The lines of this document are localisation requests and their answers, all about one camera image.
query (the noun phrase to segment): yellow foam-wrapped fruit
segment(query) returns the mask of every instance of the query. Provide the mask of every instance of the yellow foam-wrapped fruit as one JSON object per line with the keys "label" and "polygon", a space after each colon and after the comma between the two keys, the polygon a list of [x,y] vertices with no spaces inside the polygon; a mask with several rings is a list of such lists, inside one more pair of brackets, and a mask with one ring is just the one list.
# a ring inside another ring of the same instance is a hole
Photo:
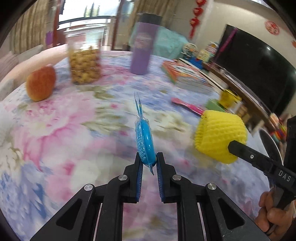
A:
{"label": "yellow foam-wrapped fruit", "polygon": [[246,144],[247,130],[242,119],[234,114],[206,110],[195,134],[195,147],[200,152],[225,164],[237,157],[229,153],[228,144],[236,140]]}

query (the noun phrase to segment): book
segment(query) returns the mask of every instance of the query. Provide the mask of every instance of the book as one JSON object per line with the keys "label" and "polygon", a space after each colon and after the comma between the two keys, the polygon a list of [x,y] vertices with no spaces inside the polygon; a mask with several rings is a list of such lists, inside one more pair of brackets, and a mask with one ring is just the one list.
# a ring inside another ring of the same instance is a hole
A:
{"label": "book", "polygon": [[203,94],[210,94],[214,90],[212,85],[194,67],[164,61],[162,69],[179,88]]}

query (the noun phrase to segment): teal cloth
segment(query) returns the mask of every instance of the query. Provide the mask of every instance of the teal cloth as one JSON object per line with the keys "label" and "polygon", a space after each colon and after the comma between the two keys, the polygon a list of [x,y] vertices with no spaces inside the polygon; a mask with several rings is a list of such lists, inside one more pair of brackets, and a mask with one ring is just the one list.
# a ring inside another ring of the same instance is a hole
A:
{"label": "teal cloth", "polygon": [[[138,23],[135,24],[133,33],[128,42],[129,46],[133,47]],[[154,41],[153,55],[176,59],[182,52],[184,44],[188,43],[187,39],[177,32],[166,29],[160,26]]]}

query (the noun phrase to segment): beige curtain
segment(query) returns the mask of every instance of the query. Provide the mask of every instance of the beige curtain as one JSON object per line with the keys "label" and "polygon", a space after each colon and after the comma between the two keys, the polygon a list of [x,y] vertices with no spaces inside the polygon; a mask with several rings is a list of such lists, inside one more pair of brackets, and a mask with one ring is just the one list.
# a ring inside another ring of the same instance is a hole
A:
{"label": "beige curtain", "polygon": [[129,17],[128,33],[131,36],[135,22],[138,20],[139,13],[153,13],[161,16],[161,25],[168,27],[172,19],[179,0],[136,0],[133,12]]}
{"label": "beige curtain", "polygon": [[49,0],[37,0],[10,31],[10,48],[15,54],[45,44]]}

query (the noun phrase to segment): apple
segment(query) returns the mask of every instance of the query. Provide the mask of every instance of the apple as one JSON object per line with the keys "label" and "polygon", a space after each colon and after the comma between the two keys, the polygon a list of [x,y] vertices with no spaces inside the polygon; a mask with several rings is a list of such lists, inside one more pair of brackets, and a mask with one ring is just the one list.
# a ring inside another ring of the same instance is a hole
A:
{"label": "apple", "polygon": [[33,101],[47,99],[53,92],[55,82],[56,73],[53,66],[42,67],[27,77],[27,94]]}

